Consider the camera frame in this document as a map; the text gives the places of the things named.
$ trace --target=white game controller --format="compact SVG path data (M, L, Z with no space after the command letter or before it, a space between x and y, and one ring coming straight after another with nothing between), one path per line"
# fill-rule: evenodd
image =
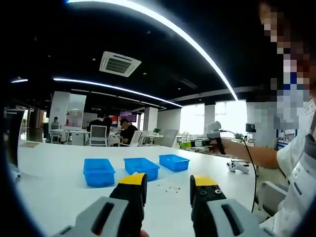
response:
M229 162L227 163L228 165L228 169L230 172L235 172L235 170L240 170L242 173L248 174L249 173L249 169L245 166L243 166L242 164L240 164L239 162Z

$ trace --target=potted plant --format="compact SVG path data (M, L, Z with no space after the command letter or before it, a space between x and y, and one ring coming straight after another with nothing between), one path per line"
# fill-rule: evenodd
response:
M159 135L159 133L160 133L160 130L161 130L161 129L159 129L159 128L155 128L155 129L154 129L154 133L155 133L155 135L157 135L157 136L158 136L158 135Z
M236 139L236 141L242 142L243 135L241 133L236 133L235 134L235 139Z

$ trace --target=white chair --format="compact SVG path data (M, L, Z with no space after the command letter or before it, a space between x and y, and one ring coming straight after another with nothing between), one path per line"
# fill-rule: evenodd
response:
M182 142L187 142L188 141L188 136L189 136L188 132L183 132L183 134L181 135L181 141Z
M173 147L174 140L176 139L178 130L166 130L160 145L166 147Z
M134 135L132 137L132 140L130 141L130 144L125 143L119 143L118 146L127 146L127 147L138 147L140 146L140 140L142 136L143 131L135 131Z
M51 124L50 129L59 129L59 124ZM52 144L60 144L59 140L61 139L60 132L50 132L50 142Z
M89 137L89 146L107 146L107 127L92 125Z
M277 207L285 199L288 187L275 185L269 181L261 184L258 192L258 209L268 217L274 216Z

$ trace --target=dark shirt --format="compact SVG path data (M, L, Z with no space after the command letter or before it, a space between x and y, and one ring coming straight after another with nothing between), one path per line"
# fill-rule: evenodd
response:
M126 130L123 130L120 135L124 138L124 139L128 139L127 144L130 144L133 136L134 136L134 132L137 131L137 127L135 127L134 125L130 125L128 126L128 128Z
M103 121L100 119L93 120L89 123L89 126L87 128L87 131L89 132L91 130L92 125L98 125L98 126L106 126L107 127L107 135L110 133L110 126L112 125L112 119L110 117L104 118Z

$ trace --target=black cable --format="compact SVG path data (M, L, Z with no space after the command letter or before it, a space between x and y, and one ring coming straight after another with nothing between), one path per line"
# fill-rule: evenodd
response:
M252 166L253 166L253 170L255 171L255 193L254 193L254 195L253 195L253 203L252 203L252 208L251 208L251 212L253 212L253 207L255 206L256 191L257 191L257 171L256 171L256 167L255 167L255 165L253 164L253 160L252 160L252 157L251 157L250 151L249 151L249 149L248 149L248 146L247 146L247 144L246 144L245 140L244 140L243 138L241 138L241 139L242 139L242 141L244 142L244 144L245 144L245 146L246 146L246 149L247 149L248 154L249 154L249 157L250 157L250 161L251 161Z

